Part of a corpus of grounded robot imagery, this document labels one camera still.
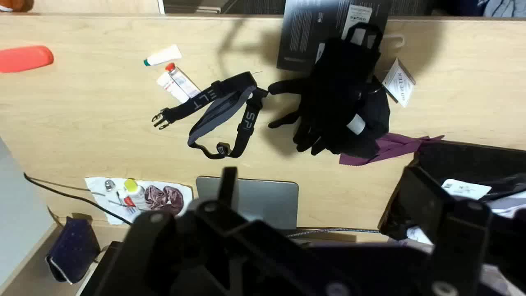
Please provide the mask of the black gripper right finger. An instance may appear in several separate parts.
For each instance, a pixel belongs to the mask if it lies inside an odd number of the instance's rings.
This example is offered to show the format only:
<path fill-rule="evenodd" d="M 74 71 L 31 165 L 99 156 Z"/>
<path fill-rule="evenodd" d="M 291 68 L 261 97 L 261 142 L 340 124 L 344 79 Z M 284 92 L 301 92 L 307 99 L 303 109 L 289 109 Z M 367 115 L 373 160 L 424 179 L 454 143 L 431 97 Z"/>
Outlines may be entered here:
<path fill-rule="evenodd" d="M 401 239 L 419 227 L 432 252 L 419 272 L 424 296 L 477 296 L 492 211 L 450 196 L 419 166 L 406 166 L 380 219 L 380 232 Z"/>

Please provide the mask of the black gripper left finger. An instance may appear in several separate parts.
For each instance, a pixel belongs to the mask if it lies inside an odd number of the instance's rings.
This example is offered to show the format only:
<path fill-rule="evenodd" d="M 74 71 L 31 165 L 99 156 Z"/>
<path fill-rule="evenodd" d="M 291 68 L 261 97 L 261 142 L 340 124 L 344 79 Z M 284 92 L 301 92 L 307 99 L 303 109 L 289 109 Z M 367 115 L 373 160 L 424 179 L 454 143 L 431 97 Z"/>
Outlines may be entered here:
<path fill-rule="evenodd" d="M 95 296 L 248 296 L 248 255 L 237 237 L 248 221 L 232 209 L 237 173 L 227 166 L 217 196 L 196 199 L 183 217 L 140 214 Z"/>

